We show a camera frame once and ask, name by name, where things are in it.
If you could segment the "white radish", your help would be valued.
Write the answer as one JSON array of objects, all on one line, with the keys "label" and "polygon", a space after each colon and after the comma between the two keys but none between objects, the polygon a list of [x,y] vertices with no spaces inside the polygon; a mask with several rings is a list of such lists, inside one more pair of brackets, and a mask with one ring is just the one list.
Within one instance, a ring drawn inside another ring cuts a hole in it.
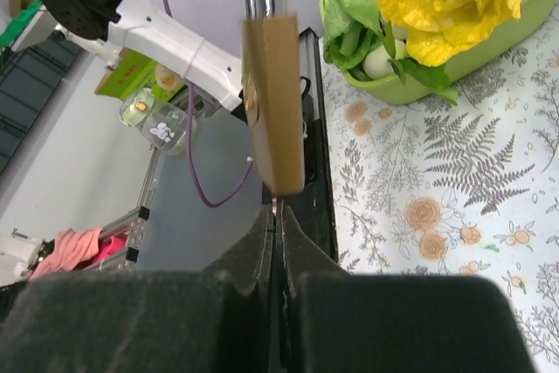
[{"label": "white radish", "polygon": [[382,45],[368,53],[362,62],[362,68],[372,80],[382,79],[394,73],[391,56]]}]

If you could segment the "green lettuce leaf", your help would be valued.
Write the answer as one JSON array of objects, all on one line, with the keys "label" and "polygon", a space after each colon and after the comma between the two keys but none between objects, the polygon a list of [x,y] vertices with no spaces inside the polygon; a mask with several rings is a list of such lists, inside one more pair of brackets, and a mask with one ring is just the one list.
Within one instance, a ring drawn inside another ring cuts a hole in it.
[{"label": "green lettuce leaf", "polygon": [[320,0],[324,27],[323,58],[360,81],[371,81],[362,68],[369,52],[382,45],[391,56],[394,73],[401,83],[411,76],[441,100],[455,105],[458,92],[443,66],[429,68],[410,59],[397,26],[381,17],[378,0]]}]

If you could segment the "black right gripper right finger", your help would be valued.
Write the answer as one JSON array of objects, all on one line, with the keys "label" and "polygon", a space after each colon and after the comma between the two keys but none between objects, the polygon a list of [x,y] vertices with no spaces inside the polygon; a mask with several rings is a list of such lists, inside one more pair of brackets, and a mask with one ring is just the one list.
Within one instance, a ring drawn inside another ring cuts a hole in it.
[{"label": "black right gripper right finger", "polygon": [[354,275],[277,212],[289,372],[531,372],[507,298],[458,275]]}]

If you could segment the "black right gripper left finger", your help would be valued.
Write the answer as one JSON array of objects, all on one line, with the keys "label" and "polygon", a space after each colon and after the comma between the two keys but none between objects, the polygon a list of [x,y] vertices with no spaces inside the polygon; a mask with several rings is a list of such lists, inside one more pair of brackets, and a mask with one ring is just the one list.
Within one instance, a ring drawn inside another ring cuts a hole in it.
[{"label": "black right gripper left finger", "polygon": [[264,206],[200,271],[82,271],[31,282],[2,328],[2,371],[267,371],[273,228]]}]

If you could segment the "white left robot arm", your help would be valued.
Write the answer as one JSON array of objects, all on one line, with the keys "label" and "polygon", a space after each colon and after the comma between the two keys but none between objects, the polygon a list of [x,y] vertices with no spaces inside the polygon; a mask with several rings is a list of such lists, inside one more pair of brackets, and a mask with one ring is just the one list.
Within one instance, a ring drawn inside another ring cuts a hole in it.
[{"label": "white left robot arm", "polygon": [[206,100],[229,111],[240,105],[240,60],[150,0],[40,1],[73,34],[139,52],[196,85]]}]

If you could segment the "pink cloth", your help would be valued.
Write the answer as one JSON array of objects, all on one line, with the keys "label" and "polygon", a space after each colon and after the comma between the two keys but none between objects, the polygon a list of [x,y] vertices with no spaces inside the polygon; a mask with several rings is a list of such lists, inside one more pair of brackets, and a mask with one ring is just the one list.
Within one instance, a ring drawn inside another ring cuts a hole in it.
[{"label": "pink cloth", "polygon": [[126,270],[138,256],[134,248],[127,246],[124,233],[102,239],[101,228],[62,231],[48,245],[49,252],[31,269],[29,280],[55,273]]}]

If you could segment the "aluminium frame rail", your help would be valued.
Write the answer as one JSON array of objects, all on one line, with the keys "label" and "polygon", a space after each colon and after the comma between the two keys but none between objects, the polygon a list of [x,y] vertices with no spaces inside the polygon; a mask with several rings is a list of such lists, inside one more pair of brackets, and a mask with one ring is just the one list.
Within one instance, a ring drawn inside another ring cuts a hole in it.
[{"label": "aluminium frame rail", "polygon": [[[187,94],[182,93],[169,103],[176,105],[186,112]],[[151,144],[149,144],[149,148],[151,150],[151,157],[136,207],[110,224],[107,224],[101,231],[102,239],[124,233],[127,236],[127,246],[134,248],[138,252],[137,259],[141,250],[141,243],[148,227],[150,207],[154,201],[157,178],[161,172],[158,168],[158,163],[161,158],[169,155],[162,153]],[[136,263],[137,260],[131,268],[116,271],[129,271],[135,267]]]}]

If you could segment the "green cardboard box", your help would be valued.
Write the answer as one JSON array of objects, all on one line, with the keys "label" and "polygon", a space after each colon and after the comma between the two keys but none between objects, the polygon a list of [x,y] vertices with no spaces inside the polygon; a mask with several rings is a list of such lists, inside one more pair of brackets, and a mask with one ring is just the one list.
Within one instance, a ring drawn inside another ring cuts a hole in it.
[{"label": "green cardboard box", "polygon": [[139,52],[123,49],[120,59],[106,71],[96,94],[124,101],[137,90],[149,89],[156,98],[170,102],[186,89],[178,75]]}]

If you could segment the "clear bunny bottle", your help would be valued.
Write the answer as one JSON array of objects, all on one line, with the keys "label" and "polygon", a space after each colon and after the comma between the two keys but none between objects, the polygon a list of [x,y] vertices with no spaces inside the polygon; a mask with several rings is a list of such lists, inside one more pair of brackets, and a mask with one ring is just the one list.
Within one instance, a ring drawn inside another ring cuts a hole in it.
[{"label": "clear bunny bottle", "polygon": [[121,105],[120,119],[162,153],[177,155],[185,151],[190,121],[187,113],[156,98],[150,89],[133,91]]}]

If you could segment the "green tray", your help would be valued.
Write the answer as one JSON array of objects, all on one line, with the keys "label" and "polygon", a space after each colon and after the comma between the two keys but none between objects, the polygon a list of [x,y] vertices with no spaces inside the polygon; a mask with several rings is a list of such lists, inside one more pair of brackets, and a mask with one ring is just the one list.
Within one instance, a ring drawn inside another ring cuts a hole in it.
[{"label": "green tray", "polygon": [[[488,40],[450,59],[445,66],[447,76],[454,82],[520,44],[543,25],[555,4],[556,0],[521,0],[521,19],[507,21]],[[409,104],[431,93],[411,76],[403,84],[395,74],[371,81],[360,81],[346,71],[342,75],[351,86],[389,105]]]}]

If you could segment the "large brass padlock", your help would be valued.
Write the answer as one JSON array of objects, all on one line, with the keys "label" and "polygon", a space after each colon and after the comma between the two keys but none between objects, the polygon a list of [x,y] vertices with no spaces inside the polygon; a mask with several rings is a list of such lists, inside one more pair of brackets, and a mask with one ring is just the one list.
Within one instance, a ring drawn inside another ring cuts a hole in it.
[{"label": "large brass padlock", "polygon": [[297,17],[287,0],[245,0],[240,26],[244,106],[253,160],[276,197],[305,183]]}]

